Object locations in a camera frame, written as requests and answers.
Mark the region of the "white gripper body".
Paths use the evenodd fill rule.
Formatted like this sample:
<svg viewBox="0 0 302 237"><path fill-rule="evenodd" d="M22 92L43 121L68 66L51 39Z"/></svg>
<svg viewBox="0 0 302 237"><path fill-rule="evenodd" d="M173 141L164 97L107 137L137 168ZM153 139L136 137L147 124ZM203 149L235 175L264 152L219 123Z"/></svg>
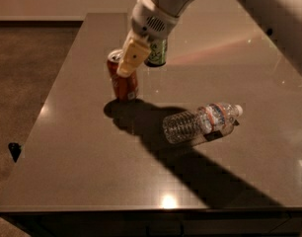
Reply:
<svg viewBox="0 0 302 237"><path fill-rule="evenodd" d="M165 40L179 19L158 8L152 0L137 0L131 16L132 30L150 41Z"/></svg>

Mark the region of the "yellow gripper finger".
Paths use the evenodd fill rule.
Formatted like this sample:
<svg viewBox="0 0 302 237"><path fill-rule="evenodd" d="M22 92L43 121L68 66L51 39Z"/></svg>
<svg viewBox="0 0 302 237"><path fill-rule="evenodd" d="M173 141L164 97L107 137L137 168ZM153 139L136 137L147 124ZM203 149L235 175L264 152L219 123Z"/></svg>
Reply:
<svg viewBox="0 0 302 237"><path fill-rule="evenodd" d="M123 54L116 73L120 77L128 78L151 52L148 37L142 37L130 30L123 44L122 51Z"/></svg>

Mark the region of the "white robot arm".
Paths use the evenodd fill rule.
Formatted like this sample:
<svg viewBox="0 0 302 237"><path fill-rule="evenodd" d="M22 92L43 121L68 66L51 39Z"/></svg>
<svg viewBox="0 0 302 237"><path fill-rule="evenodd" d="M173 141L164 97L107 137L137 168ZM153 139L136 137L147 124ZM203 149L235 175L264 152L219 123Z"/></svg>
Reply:
<svg viewBox="0 0 302 237"><path fill-rule="evenodd" d="M166 40L194 0L137 0L123 44L117 75L129 77L151 53L151 43Z"/></svg>

